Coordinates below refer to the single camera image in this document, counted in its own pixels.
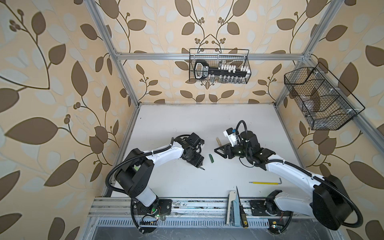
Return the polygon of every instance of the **wallpaper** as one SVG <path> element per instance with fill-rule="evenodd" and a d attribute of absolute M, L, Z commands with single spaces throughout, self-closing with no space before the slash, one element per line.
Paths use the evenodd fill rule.
<path fill-rule="evenodd" d="M 284 85 L 292 61 L 250 61 L 247 84 L 189 79 L 186 61 L 123 61 L 136 96 L 143 103 L 272 103 Z"/>
<path fill-rule="evenodd" d="M 361 114 L 382 133 L 383 13 L 383 1 L 346 0 L 313 53 L 313 58 L 328 66 L 366 106 Z M 290 96 L 279 106 L 279 111 L 308 170 L 341 179 L 361 210 L 364 217 L 361 227 L 341 228 L 346 238 L 382 239 L 384 157 L 352 121 L 337 131 L 312 131 Z M 355 221 L 353 213 L 347 222 Z"/>
<path fill-rule="evenodd" d="M 75 239 L 134 108 L 84 4 L 0 0 L 0 26 L 0 239 Z"/>
<path fill-rule="evenodd" d="M 117 51 L 301 53 L 330 0 L 96 0 Z"/>

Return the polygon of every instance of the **wall-mounted basket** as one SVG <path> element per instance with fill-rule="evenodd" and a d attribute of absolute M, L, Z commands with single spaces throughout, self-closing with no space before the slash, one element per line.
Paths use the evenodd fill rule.
<path fill-rule="evenodd" d="M 326 73 L 335 78 L 337 87 L 333 87 L 327 80 Z M 312 130 L 338 130 L 365 109 L 348 88 L 321 63 L 314 68 L 303 67 L 286 73 L 284 84 Z M 359 106 L 353 107 L 350 102 Z"/>
<path fill-rule="evenodd" d="M 247 49 L 191 48 L 189 81 L 246 84 L 252 74 L 248 53 Z"/>

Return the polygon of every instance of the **tool handle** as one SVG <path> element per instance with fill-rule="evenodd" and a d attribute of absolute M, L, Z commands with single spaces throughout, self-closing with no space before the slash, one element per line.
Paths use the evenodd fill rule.
<path fill-rule="evenodd" d="M 240 217 L 243 228 L 248 228 L 247 215 L 244 212 L 243 205 L 240 205 Z"/>

